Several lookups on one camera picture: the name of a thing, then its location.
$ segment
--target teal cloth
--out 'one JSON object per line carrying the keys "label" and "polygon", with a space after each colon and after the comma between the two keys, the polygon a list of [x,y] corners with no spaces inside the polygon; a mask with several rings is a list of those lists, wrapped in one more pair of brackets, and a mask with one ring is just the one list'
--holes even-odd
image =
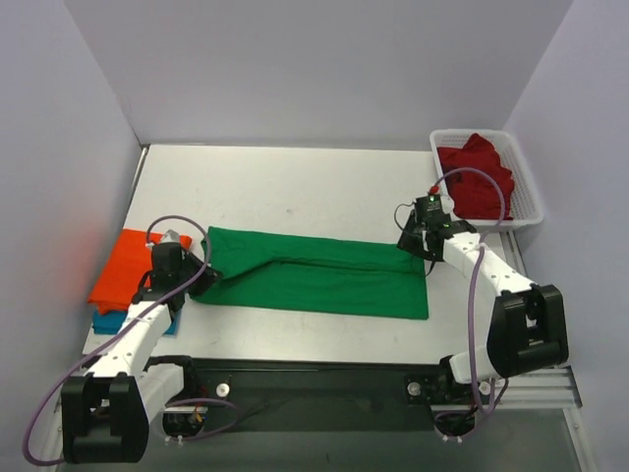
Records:
{"label": "teal cloth", "polygon": [[211,227],[223,279],[194,300],[372,317],[429,317],[424,264],[393,244]]}
{"label": "teal cloth", "polygon": [[[177,332],[180,313],[181,311],[177,313],[175,320],[164,331],[164,334],[175,334]],[[126,317],[127,312],[109,312],[106,315],[100,315],[98,310],[94,310],[91,315],[91,326],[94,334],[117,334]]]}

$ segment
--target white table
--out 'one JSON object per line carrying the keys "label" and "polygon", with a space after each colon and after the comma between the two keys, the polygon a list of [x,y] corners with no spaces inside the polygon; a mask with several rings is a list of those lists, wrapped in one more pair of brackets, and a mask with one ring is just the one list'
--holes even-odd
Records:
{"label": "white table", "polygon": [[[125,227],[179,213],[201,225],[395,243],[393,210],[422,195],[436,172],[430,152],[271,147],[151,146]],[[407,214],[400,210],[399,219]],[[186,223],[173,228],[194,238]],[[502,257],[499,235],[488,244]],[[467,349],[468,281],[445,264],[428,277],[429,319],[395,320],[188,301],[178,332],[154,355],[196,358],[432,364]],[[493,301],[477,300],[485,342]],[[87,353],[108,339],[87,338]]]}

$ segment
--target cable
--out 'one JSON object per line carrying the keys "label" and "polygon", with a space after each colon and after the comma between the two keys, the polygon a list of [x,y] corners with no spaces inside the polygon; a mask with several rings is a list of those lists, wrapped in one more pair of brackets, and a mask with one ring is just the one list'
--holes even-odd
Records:
{"label": "cable", "polygon": [[206,440],[207,438],[211,438],[213,436],[216,436],[224,431],[229,430],[230,428],[233,428],[234,426],[236,426],[238,424],[239,421],[239,417],[238,417],[238,408],[236,407],[236,405],[234,405],[232,402],[227,401],[227,400],[219,400],[217,398],[186,398],[184,400],[177,400],[177,401],[173,401],[171,403],[168,403],[165,408],[169,408],[171,406],[182,406],[182,405],[190,405],[193,403],[205,403],[207,405],[214,405],[214,406],[225,406],[227,408],[230,408],[232,410],[234,410],[236,412],[236,418],[231,421],[230,423],[226,424],[225,426],[221,426],[219,428],[216,428],[215,430],[212,431],[208,431],[206,433],[199,433],[196,436],[190,436],[188,438],[182,438],[182,441],[201,441],[201,440]]}
{"label": "cable", "polygon": [[[502,194],[502,191],[500,190],[500,186],[498,186],[497,182],[489,174],[487,174],[486,172],[483,172],[482,170],[475,169],[474,167],[460,167],[458,169],[453,169],[443,174],[441,177],[439,177],[436,180],[436,182],[434,182],[434,186],[435,187],[438,186],[444,179],[446,179],[447,177],[451,175],[463,173],[463,172],[472,172],[472,173],[481,175],[482,177],[484,177],[485,179],[489,181],[489,183],[493,186],[493,188],[497,192],[498,199],[500,200],[500,218],[496,221],[493,228],[498,229],[500,224],[502,224],[502,221],[504,221],[504,218],[506,217],[506,214],[505,214],[506,202],[504,200],[504,195]],[[474,397],[475,406],[478,412],[482,414],[482,418],[476,423],[475,427],[469,433],[463,436],[457,436],[456,438],[457,442],[461,441],[462,439],[466,438],[469,434],[473,433],[493,413],[496,405],[499,403],[500,399],[502,398],[502,395],[504,394],[504,392],[506,391],[509,385],[509,381],[505,380],[504,387],[502,388],[498,396],[494,398],[495,380],[492,379],[490,381],[491,390],[490,390],[490,395],[489,395],[489,406],[486,409],[481,399],[481,392],[479,390],[479,376],[478,376],[477,365],[476,365],[476,339],[474,335],[474,300],[475,300],[475,295],[476,295],[476,286],[479,280],[479,272],[481,271],[481,265],[483,263],[483,258],[485,257],[485,246],[483,245],[483,242],[488,234],[489,234],[489,231],[485,231],[484,233],[481,234],[481,238],[479,240],[479,246],[480,246],[479,257],[476,263],[474,264],[474,268],[472,269],[472,276],[470,277],[470,290],[468,293],[468,351],[469,351],[469,357],[470,357],[470,373],[471,373],[471,378],[472,378],[471,387],[472,387],[472,395]],[[439,418],[442,418],[446,414],[451,415],[453,413],[444,412],[443,414],[435,415],[434,417],[435,421],[438,420]]]}
{"label": "cable", "polygon": [[402,227],[402,225],[397,220],[397,210],[400,209],[400,207],[410,207],[410,208],[412,208],[413,206],[414,206],[413,204],[400,204],[400,205],[398,205],[395,208],[395,210],[393,211],[393,221],[395,221],[395,224],[397,225],[398,228],[400,228],[400,231],[402,231],[403,233],[411,234],[412,236],[417,236],[417,234],[409,233],[406,229],[404,229]]}
{"label": "cable", "polygon": [[[509,387],[509,380],[505,379],[504,380],[504,385],[502,386],[502,388],[500,389],[500,393],[498,394],[498,396],[495,399],[494,405],[492,407],[491,413],[493,413],[493,410],[495,410],[496,406],[498,405],[498,403],[500,403],[500,400],[502,399],[502,395],[504,395],[504,392],[507,390],[507,388]],[[478,407],[476,405],[474,405],[470,411],[465,412],[465,414],[462,414],[459,411],[442,411],[440,413],[437,413],[436,415],[433,416],[433,421],[434,421],[434,431],[437,433],[437,435],[444,441],[444,442],[458,442],[461,443],[463,440],[467,439],[469,436],[471,436],[473,433],[475,433],[480,426],[483,425],[483,423],[485,423],[487,421],[487,419],[489,418],[489,414],[485,414],[483,416],[481,416],[481,418],[476,421],[476,413],[478,412]],[[474,426],[472,426],[471,430],[467,430],[466,433],[463,434],[457,434],[457,432],[454,432],[453,430],[450,431],[444,431],[439,429],[438,424],[440,421],[445,421],[448,419],[448,417],[450,416],[463,416],[463,422],[461,423],[461,427],[465,426],[466,422],[469,422],[471,420],[475,420],[475,424]]]}
{"label": "cable", "polygon": [[43,399],[37,405],[37,408],[35,409],[34,414],[32,415],[32,417],[30,418],[30,420],[29,420],[29,422],[27,424],[27,430],[25,431],[24,437],[22,439],[22,455],[24,456],[24,459],[27,462],[29,462],[29,463],[31,463],[33,465],[36,465],[38,467],[49,467],[49,466],[59,465],[59,464],[62,464],[63,462],[65,462],[63,458],[53,459],[53,460],[38,459],[38,458],[34,457],[32,455],[32,453],[30,452],[29,441],[30,441],[30,436],[32,435],[32,430],[34,429],[35,424],[37,423],[37,419],[41,415],[41,412],[43,411],[43,409],[46,407],[46,404],[48,403],[48,401],[50,401],[50,399],[52,398],[54,393],[61,387],[61,385],[74,372],[76,372],[78,369],[80,369],[87,362],[91,361],[93,358],[95,358],[102,351],[104,351],[105,349],[108,349],[109,347],[114,345],[116,342],[118,342],[125,334],[127,334],[150,311],[152,311],[153,309],[155,309],[156,307],[158,307],[162,303],[166,302],[173,295],[176,295],[177,293],[181,292],[182,290],[185,290],[186,288],[191,286],[193,283],[195,283],[195,281],[199,277],[201,277],[201,275],[203,274],[205,269],[209,266],[209,260],[210,260],[210,256],[211,256],[211,243],[209,241],[209,236],[207,235],[207,232],[198,223],[196,223],[195,221],[187,218],[186,216],[181,216],[181,215],[177,215],[177,214],[169,214],[169,215],[162,216],[162,217],[157,218],[156,220],[154,220],[149,225],[148,229],[146,230],[146,243],[147,244],[150,243],[150,230],[156,224],[158,224],[158,223],[160,223],[162,221],[165,221],[167,219],[179,219],[179,220],[182,220],[182,221],[186,221],[186,222],[192,224],[198,231],[200,231],[200,233],[203,236],[203,239],[205,240],[205,244],[207,245],[207,250],[205,251],[205,258],[203,260],[203,264],[201,265],[200,269],[192,277],[190,277],[187,281],[185,281],[184,283],[182,283],[177,288],[174,288],[170,292],[168,292],[165,295],[163,295],[161,298],[159,298],[159,300],[156,300],[155,302],[153,302],[148,308],[143,310],[135,319],[133,319],[129,324],[127,324],[127,326],[122,328],[115,336],[113,336],[111,339],[109,339],[105,343],[101,344],[100,346],[98,346],[96,349],[94,349],[89,354],[87,354],[83,359],[81,359],[75,365],[73,365],[68,370],[68,372],[66,372],[66,374],[64,374],[44,394]]}

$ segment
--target black bracket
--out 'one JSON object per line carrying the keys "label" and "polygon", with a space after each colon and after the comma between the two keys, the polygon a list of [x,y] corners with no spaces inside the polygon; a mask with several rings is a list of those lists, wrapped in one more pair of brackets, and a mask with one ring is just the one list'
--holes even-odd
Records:
{"label": "black bracket", "polygon": [[[535,322],[527,326],[527,319]],[[487,354],[504,378],[557,366],[568,360],[563,297],[554,285],[496,297]]]}
{"label": "black bracket", "polygon": [[[132,303],[154,302],[166,293],[177,288],[192,277],[203,265],[197,256],[183,248],[180,243],[168,242],[155,244],[151,255],[152,269],[144,274],[138,284],[138,292],[134,295]],[[216,283],[222,277],[222,273],[211,267],[205,271],[195,283],[188,288],[192,296],[201,295],[205,290]],[[168,299],[168,311],[171,320],[182,309],[186,301],[186,291],[181,291]]]}
{"label": "black bracket", "polygon": [[138,462],[146,450],[148,420],[133,377],[70,377],[61,388],[61,416],[67,462]]}
{"label": "black bracket", "polygon": [[429,194],[415,200],[397,247],[425,261],[440,263],[443,262],[443,242],[466,231],[477,232],[464,219],[452,221],[450,215],[443,212],[441,195]]}

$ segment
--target orange cloth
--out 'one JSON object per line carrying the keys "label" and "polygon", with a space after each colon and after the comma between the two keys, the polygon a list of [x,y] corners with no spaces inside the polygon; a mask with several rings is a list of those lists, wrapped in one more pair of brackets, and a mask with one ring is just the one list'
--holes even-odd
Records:
{"label": "orange cloth", "polygon": [[[161,237],[160,233],[150,233],[153,243],[158,243]],[[100,315],[125,312],[129,308],[140,279],[151,269],[150,250],[145,245],[145,238],[144,231],[135,229],[123,229],[120,233],[109,261],[87,297],[87,302],[95,304]],[[181,236],[180,241],[185,249],[189,249],[193,242],[190,236]]]}

